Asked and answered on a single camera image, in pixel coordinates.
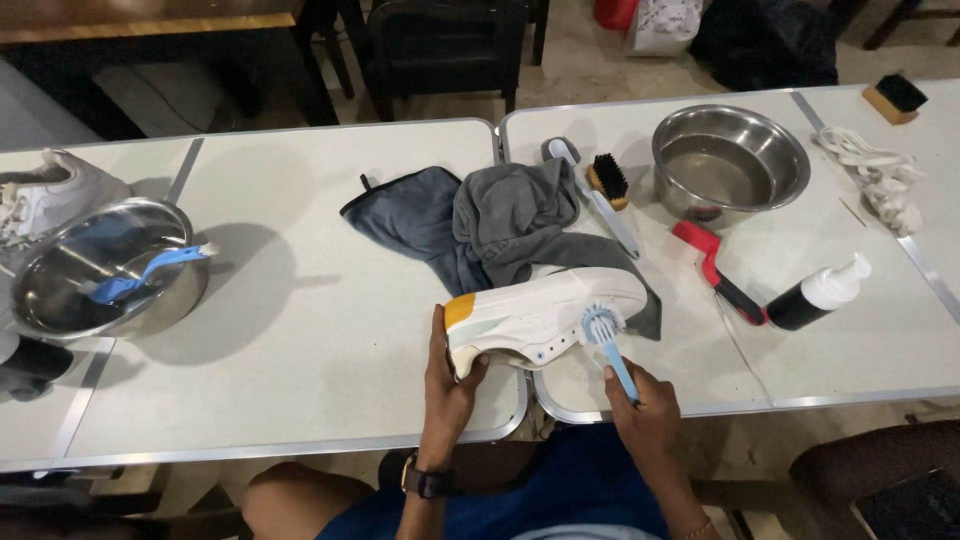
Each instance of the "black bristle brush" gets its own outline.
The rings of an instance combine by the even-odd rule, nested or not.
[[[593,188],[603,193],[614,210],[627,207],[627,179],[610,154],[601,154],[587,166],[587,178]]]

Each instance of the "wristwatch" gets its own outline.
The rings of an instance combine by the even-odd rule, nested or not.
[[[453,471],[445,473],[424,473],[417,470],[417,451],[407,457],[403,466],[403,478],[400,479],[403,493],[416,493],[421,499],[439,499],[453,495]]]

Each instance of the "bracelet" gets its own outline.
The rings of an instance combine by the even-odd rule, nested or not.
[[[684,540],[693,540],[694,538],[700,536],[701,534],[707,532],[708,530],[710,530],[710,529],[712,529],[712,528],[713,528],[713,520],[711,520],[710,518],[707,518],[707,524],[706,524],[706,525],[704,525],[703,527],[700,527],[700,529],[698,529],[698,530],[695,530],[695,531],[693,531],[693,532],[690,532],[689,534],[685,534],[685,535],[684,535]]]

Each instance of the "man's left hand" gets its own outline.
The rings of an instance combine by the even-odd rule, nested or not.
[[[417,470],[424,472],[445,471],[449,467],[450,454],[457,439],[464,432],[477,386],[487,375],[490,357],[479,355],[463,380],[453,379],[446,352],[446,328],[444,307],[433,309],[433,333],[430,336],[430,358],[423,377],[426,390],[426,418],[420,438]]]

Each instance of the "blue toothbrush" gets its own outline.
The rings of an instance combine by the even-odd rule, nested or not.
[[[150,263],[147,264],[147,268],[144,269],[143,275],[140,276],[139,280],[131,278],[110,278],[101,283],[84,282],[78,289],[81,294],[85,294],[87,298],[97,304],[110,304],[147,282],[150,274],[160,266],[178,264],[180,262],[188,262],[201,258],[210,258],[217,255],[217,253],[219,253],[217,246],[209,243],[203,246],[192,246],[164,252],[154,257]]]
[[[590,343],[603,347],[603,352],[607,355],[610,366],[613,367],[616,376],[620,379],[620,384],[623,384],[623,389],[627,392],[627,397],[630,398],[632,402],[638,403],[640,401],[640,394],[636,391],[634,380],[630,377],[630,372],[627,371],[627,366],[623,363],[623,358],[620,357],[620,351],[617,350],[616,342],[614,341],[617,327],[616,320],[618,318],[622,317],[617,317],[617,315],[614,314],[613,308],[594,304],[587,308],[587,313],[584,315],[582,325],[584,327],[584,335]]]

